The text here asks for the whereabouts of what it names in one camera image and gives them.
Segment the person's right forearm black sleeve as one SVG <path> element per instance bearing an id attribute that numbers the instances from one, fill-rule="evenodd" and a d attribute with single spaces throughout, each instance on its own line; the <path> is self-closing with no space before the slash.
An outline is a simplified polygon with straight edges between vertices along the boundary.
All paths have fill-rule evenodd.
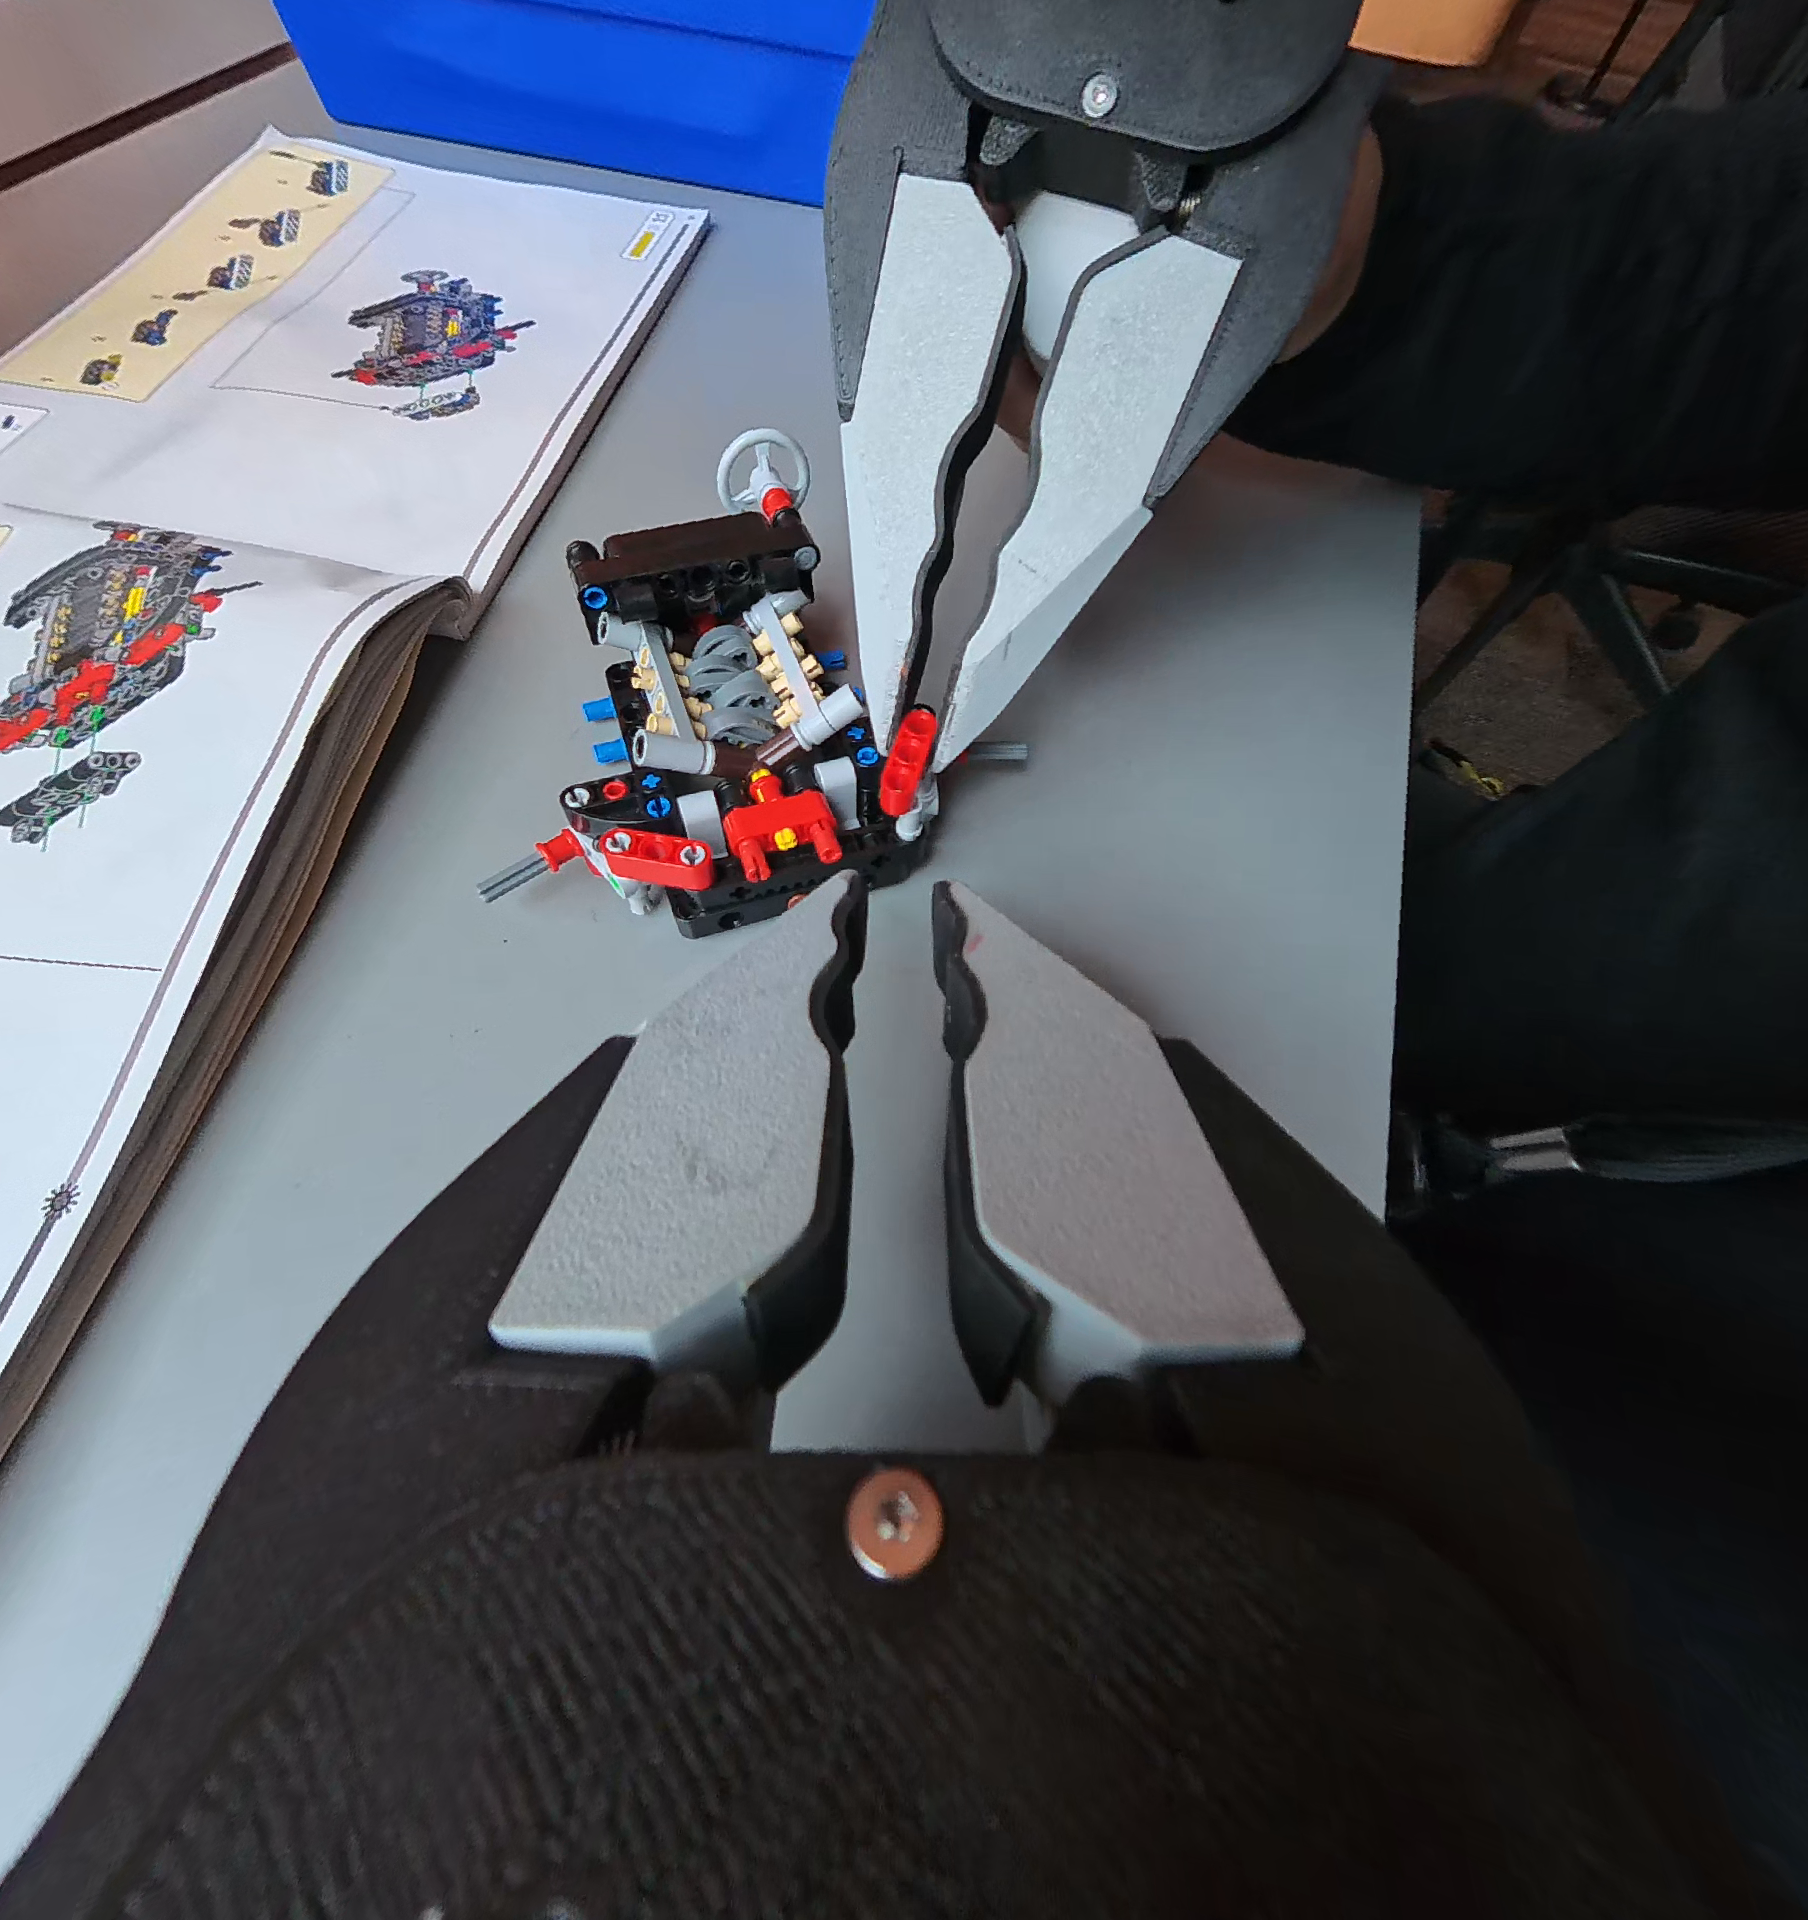
<path id="1" fill-rule="evenodd" d="M 1371 123 L 1355 293 L 1233 438 L 1514 501 L 1808 510 L 1808 92 L 1603 131 L 1504 99 Z"/>

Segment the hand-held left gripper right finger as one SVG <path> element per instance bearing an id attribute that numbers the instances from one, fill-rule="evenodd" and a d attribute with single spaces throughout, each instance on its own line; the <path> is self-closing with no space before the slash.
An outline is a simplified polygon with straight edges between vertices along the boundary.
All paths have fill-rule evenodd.
<path id="1" fill-rule="evenodd" d="M 1286 1360 L 1279 1287 L 1153 1026 L 963 884 L 934 886 L 953 1061 L 949 1310 L 990 1403 Z"/>

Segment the black office chair base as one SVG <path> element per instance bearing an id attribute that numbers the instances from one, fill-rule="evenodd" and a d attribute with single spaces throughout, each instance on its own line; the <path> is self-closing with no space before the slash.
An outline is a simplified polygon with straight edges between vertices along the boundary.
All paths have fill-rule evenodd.
<path id="1" fill-rule="evenodd" d="M 1421 681 L 1413 711 L 1550 593 L 1580 617 L 1640 708 L 1652 708 L 1671 691 L 1663 656 L 1698 641 L 1703 610 L 1750 617 L 1801 593 L 1808 511 L 1520 511 L 1452 493 L 1422 527 L 1421 600 L 1462 559 L 1507 563 L 1509 578 Z"/>

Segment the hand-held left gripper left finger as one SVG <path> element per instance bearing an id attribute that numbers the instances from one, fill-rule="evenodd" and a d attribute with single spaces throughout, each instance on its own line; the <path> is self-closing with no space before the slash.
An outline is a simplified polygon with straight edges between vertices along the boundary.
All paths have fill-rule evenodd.
<path id="1" fill-rule="evenodd" d="M 835 873 L 628 1053 L 491 1337 L 776 1391 L 835 1328 L 853 1144 L 845 1048 L 864 884 Z"/>

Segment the lego instruction booklet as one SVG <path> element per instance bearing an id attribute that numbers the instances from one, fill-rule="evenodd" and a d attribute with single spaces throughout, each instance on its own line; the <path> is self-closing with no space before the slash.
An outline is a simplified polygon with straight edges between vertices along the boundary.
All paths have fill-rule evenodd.
<path id="1" fill-rule="evenodd" d="M 270 128 L 0 362 L 0 1461 L 706 223 Z"/>

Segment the person's right hand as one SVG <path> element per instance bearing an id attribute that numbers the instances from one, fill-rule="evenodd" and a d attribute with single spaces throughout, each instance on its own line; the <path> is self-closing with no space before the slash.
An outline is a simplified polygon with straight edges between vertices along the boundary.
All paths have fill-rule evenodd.
<path id="1" fill-rule="evenodd" d="M 1314 346 L 1322 332 L 1341 317 L 1349 304 L 1355 284 L 1363 280 L 1363 267 L 1370 261 L 1371 232 L 1379 223 L 1379 200 L 1383 184 L 1383 152 L 1379 144 L 1379 131 L 1364 123 L 1355 160 L 1349 169 L 1346 201 L 1341 211 L 1341 223 L 1334 232 L 1334 244 L 1326 257 L 1321 280 L 1311 293 L 1305 314 L 1298 317 L 1294 334 L 1281 350 L 1281 362 L 1295 357 L 1303 350 Z"/>

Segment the blue plastic bin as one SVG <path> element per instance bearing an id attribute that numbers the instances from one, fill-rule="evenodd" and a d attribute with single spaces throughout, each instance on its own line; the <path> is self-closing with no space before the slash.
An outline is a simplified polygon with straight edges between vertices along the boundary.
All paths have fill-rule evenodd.
<path id="1" fill-rule="evenodd" d="M 279 4 L 344 123 L 821 206 L 872 4 Z"/>

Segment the cardboard box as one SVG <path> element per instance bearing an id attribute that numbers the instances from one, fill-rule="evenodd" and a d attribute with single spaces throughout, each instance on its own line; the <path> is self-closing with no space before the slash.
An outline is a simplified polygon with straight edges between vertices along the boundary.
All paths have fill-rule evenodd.
<path id="1" fill-rule="evenodd" d="M 1349 47 L 1438 70 L 1486 66 L 1516 0 L 1364 0 Z"/>

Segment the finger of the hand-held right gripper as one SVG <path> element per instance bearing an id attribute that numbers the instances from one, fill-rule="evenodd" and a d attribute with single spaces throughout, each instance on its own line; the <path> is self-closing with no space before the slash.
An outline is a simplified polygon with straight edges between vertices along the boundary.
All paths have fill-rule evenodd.
<path id="1" fill-rule="evenodd" d="M 918 701 L 964 475 L 998 423 L 1026 304 L 1019 239 L 969 180 L 838 173 L 838 405 L 867 711 Z"/>
<path id="2" fill-rule="evenodd" d="M 1033 412 L 1030 496 L 949 684 L 940 764 L 1013 701 L 1153 519 L 1150 493 L 1243 260 L 1153 234 L 1088 264 Z"/>

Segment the red lego beam piece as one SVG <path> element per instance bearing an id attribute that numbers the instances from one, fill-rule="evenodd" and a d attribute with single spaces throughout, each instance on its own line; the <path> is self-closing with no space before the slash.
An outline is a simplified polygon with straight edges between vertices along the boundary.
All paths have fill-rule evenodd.
<path id="1" fill-rule="evenodd" d="M 918 814 L 933 775 L 940 720 L 934 708 L 918 706 L 894 723 L 893 750 L 881 769 L 876 802 L 893 820 Z"/>

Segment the lego vehicle chassis model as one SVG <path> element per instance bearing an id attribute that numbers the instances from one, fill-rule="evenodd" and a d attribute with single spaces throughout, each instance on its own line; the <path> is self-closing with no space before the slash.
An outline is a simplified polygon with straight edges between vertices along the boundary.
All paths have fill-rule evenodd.
<path id="1" fill-rule="evenodd" d="M 753 428 L 719 461 L 720 516 L 570 545 L 605 654 L 605 693 L 583 706 L 592 769 L 560 793 L 564 827 L 486 876 L 486 902 L 580 866 L 694 939 L 771 920 L 835 870 L 886 886 L 923 862 L 934 775 L 918 814 L 881 810 L 888 746 L 846 656 L 805 637 L 809 492 L 802 444 Z"/>

